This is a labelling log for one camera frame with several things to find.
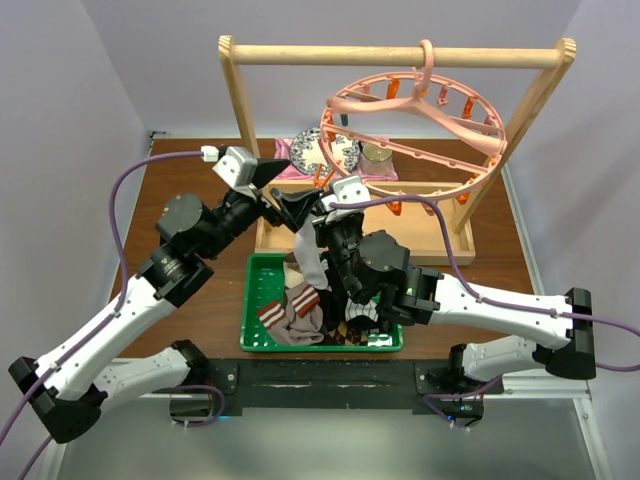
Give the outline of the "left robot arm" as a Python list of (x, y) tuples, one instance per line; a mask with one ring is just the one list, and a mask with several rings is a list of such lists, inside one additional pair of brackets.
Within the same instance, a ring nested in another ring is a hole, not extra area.
[(20, 357), (9, 373), (50, 440), (71, 442), (108, 411), (163, 389), (207, 388), (206, 356), (189, 340), (119, 367), (111, 362), (137, 337), (184, 305), (213, 277), (215, 259), (258, 219), (283, 222), (262, 190), (288, 166), (241, 148), (204, 154), (227, 191), (215, 208), (196, 195), (171, 198), (156, 223), (158, 247), (120, 293), (74, 335), (37, 359)]

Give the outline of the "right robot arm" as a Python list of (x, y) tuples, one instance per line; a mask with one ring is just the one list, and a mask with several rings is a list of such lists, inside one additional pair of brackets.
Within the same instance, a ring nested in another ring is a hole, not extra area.
[(587, 291), (536, 296), (472, 285), (461, 273), (443, 274), (414, 265), (410, 251), (384, 230), (363, 234), (364, 209), (384, 204), (372, 199), (358, 178), (344, 189), (321, 188), (286, 194), (272, 189), (284, 223), (294, 229), (310, 220), (312, 244), (327, 250), (349, 299), (377, 301), (379, 319), (404, 326), (460, 324), (503, 333), (483, 344), (452, 348), (445, 369), (448, 386), (469, 392), (511, 372), (543, 368), (557, 377), (590, 380), (596, 375)]

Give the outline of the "pink round clip hanger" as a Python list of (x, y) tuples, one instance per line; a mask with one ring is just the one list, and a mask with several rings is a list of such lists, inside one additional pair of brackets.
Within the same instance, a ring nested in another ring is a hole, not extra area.
[(435, 199), (462, 202), (483, 186), (507, 153), (507, 132), (497, 109), (470, 86), (436, 72), (436, 48), (417, 47), (417, 63), (369, 74), (330, 95), (322, 110), (317, 144), (330, 167), (348, 174), (338, 142), (388, 149), (458, 174), (454, 187)]

